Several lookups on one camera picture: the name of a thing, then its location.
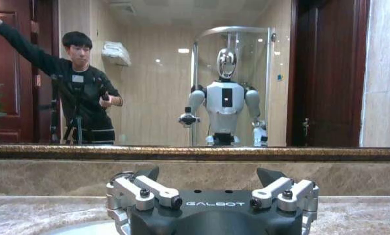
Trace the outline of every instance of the bolt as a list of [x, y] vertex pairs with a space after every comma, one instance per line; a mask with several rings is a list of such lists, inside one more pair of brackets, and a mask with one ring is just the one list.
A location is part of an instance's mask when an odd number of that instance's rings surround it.
[[144, 198], [144, 197], [148, 197], [149, 196], [149, 190], [148, 189], [145, 189], [145, 188], [143, 188], [141, 190], [140, 190], [140, 196]]
[[179, 209], [180, 206], [181, 206], [181, 203], [183, 203], [183, 200], [179, 196], [175, 196], [172, 199], [171, 199], [171, 208], [172, 209]]
[[249, 205], [252, 206], [252, 208], [259, 209], [261, 207], [261, 201], [253, 198], [252, 200], [249, 200]]
[[292, 191], [291, 191], [291, 190], [285, 190], [285, 191], [281, 193], [281, 196], [283, 196], [285, 199], [292, 199]]

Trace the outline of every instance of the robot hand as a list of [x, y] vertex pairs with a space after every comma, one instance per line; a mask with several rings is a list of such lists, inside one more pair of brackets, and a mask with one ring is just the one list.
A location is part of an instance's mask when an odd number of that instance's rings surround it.
[[200, 122], [200, 118], [196, 117], [193, 114], [191, 114], [191, 108], [185, 107], [184, 114], [180, 115], [179, 117], [179, 123], [184, 127], [189, 127], [193, 123]]
[[267, 146], [267, 133], [264, 121], [252, 123], [253, 125], [253, 147]]

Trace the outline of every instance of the sink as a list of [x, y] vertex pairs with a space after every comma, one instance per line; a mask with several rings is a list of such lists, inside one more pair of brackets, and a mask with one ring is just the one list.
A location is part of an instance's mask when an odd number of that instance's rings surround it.
[[71, 225], [43, 233], [43, 235], [117, 235], [112, 220], [93, 221]]

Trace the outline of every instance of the door frame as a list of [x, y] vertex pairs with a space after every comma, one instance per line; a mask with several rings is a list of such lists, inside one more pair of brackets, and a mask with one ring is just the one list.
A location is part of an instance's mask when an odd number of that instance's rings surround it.
[[[59, 43], [60, 43], [60, 39], [59, 39], [59, 0], [49, 0], [51, 1], [51, 5], [52, 5], [52, 12], [51, 12], [51, 18], [52, 18], [52, 30], [51, 30], [51, 38], [52, 38], [52, 45], [51, 45], [51, 51], [52, 51], [52, 55], [59, 57]], [[37, 17], [37, 11], [41, 11], [41, 9], [39, 8], [39, 0], [31, 0], [31, 20], [36, 21], [40, 24], [40, 19]], [[32, 33], [31, 36], [31, 42], [36, 45], [37, 44], [37, 38], [40, 37], [40, 33], [36, 35]], [[49, 137], [51, 137], [51, 133], [49, 133], [49, 127], [43, 130], [40, 128], [40, 110], [39, 110], [39, 89], [40, 87], [36, 86], [35, 84], [35, 76], [39, 75], [39, 69], [36, 67], [32, 66], [32, 103], [33, 103], [33, 139], [32, 141], [35, 143], [39, 142], [45, 142], [49, 143]], [[60, 102], [57, 102], [57, 113], [60, 113]], [[59, 123], [57, 123], [57, 136], [60, 139], [61, 136], [61, 132], [60, 132], [60, 124], [61, 124], [61, 120], [59, 119]], [[48, 139], [47, 140], [41, 140], [40, 136], [41, 135], [47, 135], [48, 134]]]
[[[304, 0], [292, 0], [291, 3], [291, 34], [289, 34], [289, 75], [288, 75], [288, 103], [287, 103], [287, 146], [292, 146], [293, 142], [293, 95], [301, 81], [295, 80], [296, 71], [296, 34], [297, 34], [297, 8], [299, 2]], [[352, 110], [352, 145], [359, 146], [359, 132], [360, 132], [360, 111], [361, 111], [361, 96], [363, 96], [363, 79], [364, 79], [364, 66], [365, 66], [365, 46], [367, 46], [367, 26], [369, 14], [371, 0], [355, 0], [355, 15], [353, 25], [353, 61], [352, 73], [355, 75], [355, 91], [353, 91], [353, 110]]]

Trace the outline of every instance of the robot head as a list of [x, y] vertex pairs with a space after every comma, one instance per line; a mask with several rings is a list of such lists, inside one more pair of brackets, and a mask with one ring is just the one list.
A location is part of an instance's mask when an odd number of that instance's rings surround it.
[[216, 57], [216, 71], [221, 79], [231, 79], [236, 65], [235, 52], [229, 48], [220, 50]]

